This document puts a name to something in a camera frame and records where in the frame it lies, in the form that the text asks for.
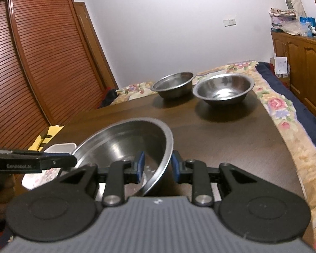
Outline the left hand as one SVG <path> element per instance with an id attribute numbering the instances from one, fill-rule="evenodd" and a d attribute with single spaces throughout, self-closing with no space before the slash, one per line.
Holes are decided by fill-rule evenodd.
<path id="1" fill-rule="evenodd" d="M 0 174 L 0 221 L 5 219 L 8 203 L 16 194 L 16 178 L 12 174 Z"/>

